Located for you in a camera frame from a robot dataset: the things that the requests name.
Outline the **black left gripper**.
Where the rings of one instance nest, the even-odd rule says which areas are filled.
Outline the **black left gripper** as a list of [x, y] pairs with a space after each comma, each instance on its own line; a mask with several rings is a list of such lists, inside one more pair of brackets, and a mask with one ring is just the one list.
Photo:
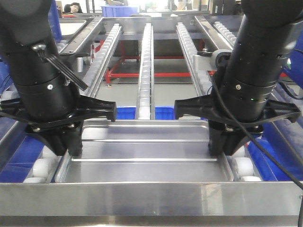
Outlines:
[[[45, 144], [55, 155], [63, 156], [68, 147], [71, 156], [79, 156], [82, 151], [83, 120], [106, 117], [116, 120], [116, 103], [87, 96], [60, 106], [59, 101], [45, 100], [32, 102], [28, 107], [22, 99], [5, 100], [0, 103], [0, 115], [26, 123], [27, 132], [34, 139]], [[67, 129], [67, 147], [62, 137], [48, 130]]]

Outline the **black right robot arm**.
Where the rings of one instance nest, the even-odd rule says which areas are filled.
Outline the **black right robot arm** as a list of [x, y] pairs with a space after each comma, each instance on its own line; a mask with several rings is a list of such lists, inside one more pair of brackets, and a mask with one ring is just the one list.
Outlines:
[[232, 155], [249, 139], [236, 125], [254, 135], [262, 125], [280, 119], [295, 122], [295, 104], [270, 100], [282, 69], [303, 29], [300, 0], [244, 0], [244, 17], [229, 60], [218, 64], [209, 95], [175, 101], [175, 116], [206, 118], [209, 153]]

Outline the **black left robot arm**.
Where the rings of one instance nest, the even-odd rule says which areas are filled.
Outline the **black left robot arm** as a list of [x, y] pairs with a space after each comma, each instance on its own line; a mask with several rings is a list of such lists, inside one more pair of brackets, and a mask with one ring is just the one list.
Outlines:
[[48, 14], [49, 0], [0, 3], [0, 57], [19, 98], [0, 104], [1, 116], [27, 124], [27, 134], [54, 154], [77, 156], [86, 119], [116, 120], [115, 102], [82, 96], [87, 85], [61, 60]]

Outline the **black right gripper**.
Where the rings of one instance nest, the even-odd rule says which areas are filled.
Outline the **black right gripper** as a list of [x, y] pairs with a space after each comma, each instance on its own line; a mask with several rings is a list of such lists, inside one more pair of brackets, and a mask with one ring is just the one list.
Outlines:
[[[240, 126], [227, 113], [217, 97], [205, 95], [190, 99], [176, 100], [174, 104], [175, 118], [185, 114], [205, 118], [209, 122], [209, 153], [219, 156], [221, 153], [231, 156], [250, 138], [240, 130]], [[233, 115], [240, 124], [253, 135], [261, 134], [262, 125], [287, 119], [294, 123], [301, 115], [300, 109], [292, 103], [268, 99], [260, 115], [254, 120], [244, 120]], [[226, 140], [222, 133], [227, 133]]]

